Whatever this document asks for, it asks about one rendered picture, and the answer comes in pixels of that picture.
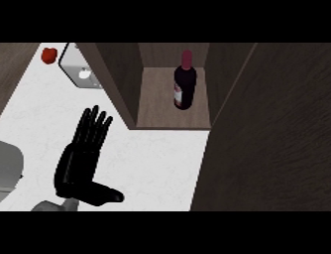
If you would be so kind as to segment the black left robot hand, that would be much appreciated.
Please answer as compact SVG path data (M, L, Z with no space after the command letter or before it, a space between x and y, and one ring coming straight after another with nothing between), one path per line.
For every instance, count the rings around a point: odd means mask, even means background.
M93 206L108 202L123 202L124 194L93 181L101 148L113 117L99 107L88 108L57 166L57 196L74 198Z

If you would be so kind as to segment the brown wooden cabinet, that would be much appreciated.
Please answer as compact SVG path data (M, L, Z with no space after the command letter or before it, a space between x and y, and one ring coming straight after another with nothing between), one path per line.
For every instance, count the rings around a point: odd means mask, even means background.
M79 43L92 72L130 130L213 128L243 75L254 43ZM175 69L192 52L192 107L175 105Z

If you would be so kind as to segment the dark red wine bottle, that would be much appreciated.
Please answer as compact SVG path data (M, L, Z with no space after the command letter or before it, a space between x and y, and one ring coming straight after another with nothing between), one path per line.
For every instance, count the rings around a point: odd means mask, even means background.
M182 54L182 64L175 70L175 105L181 110L188 110L192 106L197 77L192 52L186 50Z

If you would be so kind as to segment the brown wooden cabinet door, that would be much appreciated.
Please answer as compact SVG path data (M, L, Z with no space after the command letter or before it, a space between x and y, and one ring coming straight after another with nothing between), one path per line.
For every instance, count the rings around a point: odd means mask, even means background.
M254 46L191 209L331 210L331 43Z

